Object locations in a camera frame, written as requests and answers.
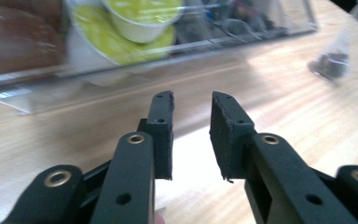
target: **wood grain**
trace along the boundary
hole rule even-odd
[[[208,134],[212,91],[236,97],[259,132],[284,137],[309,166],[334,175],[341,165],[358,164],[358,23],[329,1],[311,2],[317,34],[269,44],[230,66],[32,116],[0,105],[0,220],[50,166],[73,164],[87,172],[109,160],[118,138],[136,129],[159,91],[174,91],[176,104],[173,181],[157,181],[156,191],[167,223],[255,223],[243,181],[224,182],[215,162]],[[351,72],[332,85],[307,64],[345,27]]]

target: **table surface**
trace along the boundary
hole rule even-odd
[[[260,133],[284,137],[311,167],[334,175],[358,164],[358,22],[327,0],[311,1],[319,31],[268,45],[232,66],[175,78],[99,101],[18,116],[0,104],[0,221],[43,170],[83,172],[108,161],[118,138],[146,118],[152,96],[175,95],[173,181],[156,183],[167,223],[255,223],[243,181],[223,181],[209,141],[212,91],[233,95]],[[350,28],[350,75],[336,84],[307,64]]]

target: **clear plastic container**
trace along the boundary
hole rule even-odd
[[[317,28],[306,0],[183,0],[158,10],[178,12],[175,23],[139,44],[117,31],[101,1],[28,2],[0,1],[0,102],[26,113],[243,61],[243,49]],[[153,16],[159,17],[145,14],[145,20]],[[22,24],[23,32],[7,28],[10,23]]]

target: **brown object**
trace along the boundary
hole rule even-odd
[[[10,7],[41,17],[55,30],[59,30],[62,18],[62,0],[0,0],[0,7]]]
[[[0,7],[0,74],[62,63],[64,44],[43,19]]]

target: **wooden table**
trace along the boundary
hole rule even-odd
[[[309,166],[334,175],[341,165],[358,164],[358,23],[327,0],[311,2],[318,33],[268,45],[232,66],[32,116],[0,105],[0,220],[41,171],[73,164],[87,172],[109,160],[159,91],[174,91],[176,104],[173,181],[156,184],[156,208],[166,208],[167,223],[255,223],[243,181],[223,181],[215,162],[212,91],[236,97],[258,132],[284,137]],[[344,23],[352,37],[351,75],[332,85],[307,64]]]

